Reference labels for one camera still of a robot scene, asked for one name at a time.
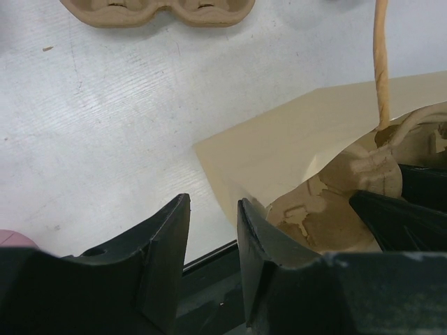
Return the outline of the single brown pulp carrier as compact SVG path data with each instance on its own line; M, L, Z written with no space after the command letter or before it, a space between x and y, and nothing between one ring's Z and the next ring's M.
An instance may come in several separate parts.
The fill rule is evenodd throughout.
M445 103L417 109L356 140L315 176L276 199L267 220L317 253L378 251L349 198L364 190L402 199L401 165L446 167Z

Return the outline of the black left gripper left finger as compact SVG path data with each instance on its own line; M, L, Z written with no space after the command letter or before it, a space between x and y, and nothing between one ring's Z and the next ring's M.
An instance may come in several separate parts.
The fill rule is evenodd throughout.
M173 334L190 197L83 254L1 249L2 334Z

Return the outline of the brown pulp cup carrier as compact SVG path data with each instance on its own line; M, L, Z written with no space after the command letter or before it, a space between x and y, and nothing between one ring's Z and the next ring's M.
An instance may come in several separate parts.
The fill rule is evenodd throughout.
M191 27L231 27L254 7L254 0L62 0L79 21L96 28L129 28L147 24L168 11Z

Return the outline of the tan paper bag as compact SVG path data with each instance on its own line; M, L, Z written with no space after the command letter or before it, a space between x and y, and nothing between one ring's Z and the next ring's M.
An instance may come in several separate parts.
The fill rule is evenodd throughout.
M446 73L316 89L195 145L228 220L246 198L270 205L319 173L350 144L422 107L446 104Z

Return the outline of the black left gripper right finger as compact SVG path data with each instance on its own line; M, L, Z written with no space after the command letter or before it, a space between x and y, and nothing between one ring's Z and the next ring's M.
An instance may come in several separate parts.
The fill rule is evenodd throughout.
M253 334L445 334L445 253L318 254L237 204Z

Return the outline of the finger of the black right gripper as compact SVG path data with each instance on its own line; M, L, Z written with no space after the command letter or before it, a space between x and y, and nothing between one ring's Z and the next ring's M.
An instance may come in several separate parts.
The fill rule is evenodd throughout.
M446 213L368 191L349 204L382 251L445 252Z
M399 164L402 197L429 209L446 209L446 169Z

